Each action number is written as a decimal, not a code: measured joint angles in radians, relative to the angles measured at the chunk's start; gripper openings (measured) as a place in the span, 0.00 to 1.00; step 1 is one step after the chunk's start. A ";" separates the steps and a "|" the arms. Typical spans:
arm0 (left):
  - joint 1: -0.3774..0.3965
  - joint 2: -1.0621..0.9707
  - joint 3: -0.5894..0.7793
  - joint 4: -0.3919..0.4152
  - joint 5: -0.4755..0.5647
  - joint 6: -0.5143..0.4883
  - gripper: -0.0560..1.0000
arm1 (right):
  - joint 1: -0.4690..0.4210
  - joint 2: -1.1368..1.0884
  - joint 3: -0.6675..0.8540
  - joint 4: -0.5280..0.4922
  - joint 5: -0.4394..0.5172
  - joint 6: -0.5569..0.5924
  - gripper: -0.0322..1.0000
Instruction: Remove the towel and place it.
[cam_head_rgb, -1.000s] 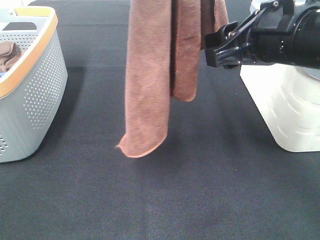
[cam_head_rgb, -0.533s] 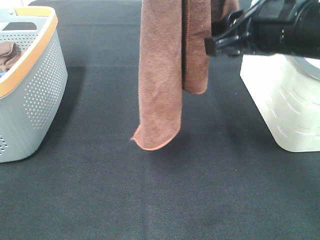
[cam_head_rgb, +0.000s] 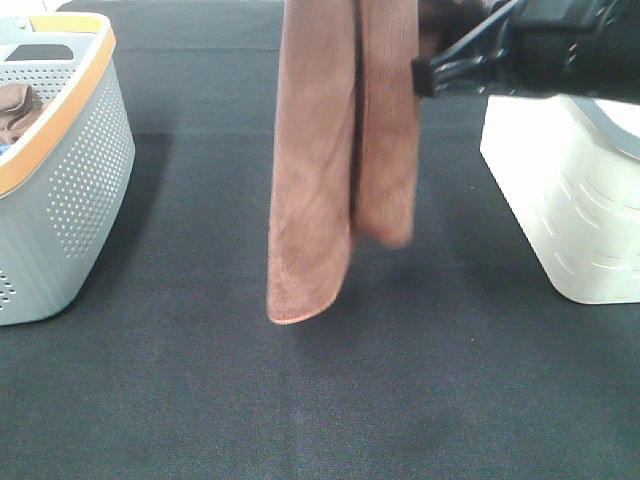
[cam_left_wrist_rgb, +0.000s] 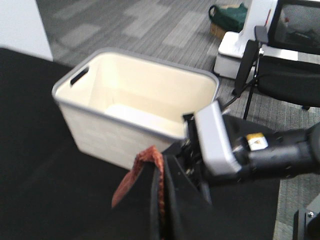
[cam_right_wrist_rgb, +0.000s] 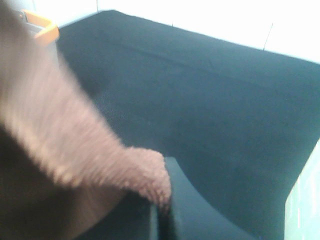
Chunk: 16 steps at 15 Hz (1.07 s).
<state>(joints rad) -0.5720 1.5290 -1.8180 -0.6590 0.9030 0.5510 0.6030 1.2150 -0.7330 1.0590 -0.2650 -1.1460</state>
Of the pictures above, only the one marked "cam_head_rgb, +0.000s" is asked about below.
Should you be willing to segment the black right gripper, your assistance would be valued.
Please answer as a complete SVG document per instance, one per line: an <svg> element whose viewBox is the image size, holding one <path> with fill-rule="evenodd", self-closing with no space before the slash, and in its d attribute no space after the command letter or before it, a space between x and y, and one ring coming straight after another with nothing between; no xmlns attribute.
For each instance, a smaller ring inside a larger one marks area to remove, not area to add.
<svg viewBox="0 0 640 480"><path fill-rule="evenodd" d="M411 61L420 98L465 92L639 100L636 1L500 1L434 59Z"/></svg>

